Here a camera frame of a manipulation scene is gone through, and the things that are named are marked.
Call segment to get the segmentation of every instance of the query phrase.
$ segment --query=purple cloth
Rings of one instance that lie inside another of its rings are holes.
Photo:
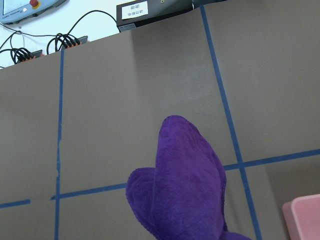
[[[127,200],[157,240],[250,240],[228,232],[225,170],[197,128],[181,116],[160,129],[155,168],[132,172]]]

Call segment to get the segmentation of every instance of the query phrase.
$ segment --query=pink container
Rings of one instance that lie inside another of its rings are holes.
[[[286,202],[282,212],[291,240],[320,240],[320,194]]]

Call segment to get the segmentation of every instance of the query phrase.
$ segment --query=sticker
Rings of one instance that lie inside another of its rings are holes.
[[[129,6],[122,7],[122,20],[133,19],[148,14],[148,2],[137,2]]]
[[[123,25],[123,26],[119,26],[119,30],[120,32],[125,32],[125,31],[128,31],[130,29],[135,29],[136,28],[136,25],[134,23],[130,23],[130,24],[127,24],[127,25]]]

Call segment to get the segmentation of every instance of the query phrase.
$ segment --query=pink plastic bin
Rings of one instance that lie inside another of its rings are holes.
[[[286,202],[282,212],[291,240],[320,240],[320,194]]]

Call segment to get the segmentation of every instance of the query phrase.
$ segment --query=cloth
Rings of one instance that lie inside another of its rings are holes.
[[[130,175],[126,197],[157,240],[250,240],[228,232],[226,173],[210,144],[182,116],[162,123],[155,168]]]

